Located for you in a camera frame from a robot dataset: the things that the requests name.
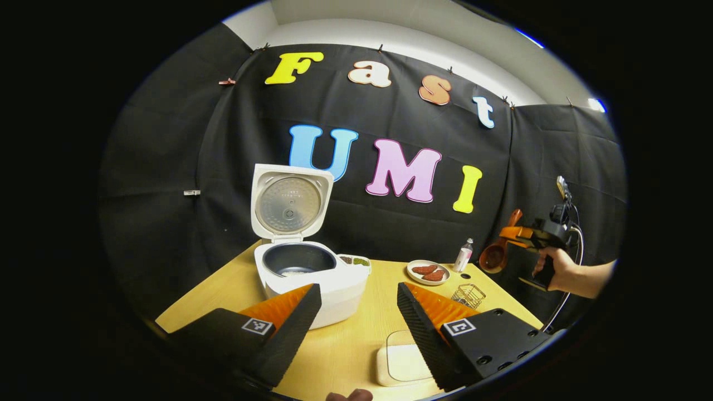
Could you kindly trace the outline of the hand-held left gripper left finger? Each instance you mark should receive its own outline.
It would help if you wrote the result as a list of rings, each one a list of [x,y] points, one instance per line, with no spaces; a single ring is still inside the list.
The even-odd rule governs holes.
[[[321,287],[306,284],[239,312],[216,308],[167,338],[189,358],[272,389],[286,374],[322,304]]]

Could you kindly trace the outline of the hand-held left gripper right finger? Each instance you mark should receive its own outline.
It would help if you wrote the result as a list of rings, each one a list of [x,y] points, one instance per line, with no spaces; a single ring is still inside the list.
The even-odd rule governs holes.
[[[436,385],[446,392],[506,370],[551,338],[502,308],[478,312],[409,282],[398,285],[397,305]]]

